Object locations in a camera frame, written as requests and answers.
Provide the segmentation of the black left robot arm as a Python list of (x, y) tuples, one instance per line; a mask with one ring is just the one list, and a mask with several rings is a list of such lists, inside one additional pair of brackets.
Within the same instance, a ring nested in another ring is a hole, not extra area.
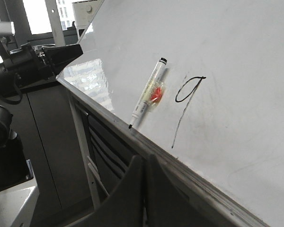
[(30, 43), (10, 53), (0, 41), (0, 100), (17, 105), (22, 101), (22, 87), (57, 76), (72, 61), (83, 54), (79, 44), (45, 47), (37, 53)]

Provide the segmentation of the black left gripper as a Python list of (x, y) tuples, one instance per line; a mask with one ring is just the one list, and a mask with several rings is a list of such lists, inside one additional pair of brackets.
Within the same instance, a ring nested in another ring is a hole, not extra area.
[(22, 45), (20, 51), (10, 53), (0, 39), (0, 82), (37, 82), (60, 73), (69, 63), (83, 54), (79, 44), (62, 47), (43, 47), (44, 57), (37, 55), (31, 44)]

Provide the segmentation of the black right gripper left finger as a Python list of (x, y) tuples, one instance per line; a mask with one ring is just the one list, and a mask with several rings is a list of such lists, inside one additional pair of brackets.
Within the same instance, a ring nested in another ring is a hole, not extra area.
[(107, 199), (93, 213), (70, 227), (142, 227), (144, 162), (132, 157), (128, 170)]

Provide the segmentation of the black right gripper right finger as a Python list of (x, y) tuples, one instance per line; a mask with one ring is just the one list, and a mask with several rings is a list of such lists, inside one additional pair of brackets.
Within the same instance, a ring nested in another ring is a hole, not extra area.
[(226, 227), (227, 220), (216, 212), (193, 207), (164, 173), (155, 155), (145, 164), (146, 213), (150, 227)]

